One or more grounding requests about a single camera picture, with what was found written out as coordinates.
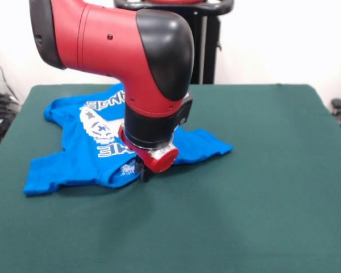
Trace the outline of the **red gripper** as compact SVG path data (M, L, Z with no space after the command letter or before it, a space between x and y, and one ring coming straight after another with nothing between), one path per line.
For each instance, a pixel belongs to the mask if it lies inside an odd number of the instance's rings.
M151 172L161 173L166 171L176 160L179 150L171 142L162 148L147 149L132 144L125 136L124 126L118 131L120 140L134 153L137 157L135 162L135 173L140 172L140 180L144 183L151 178Z

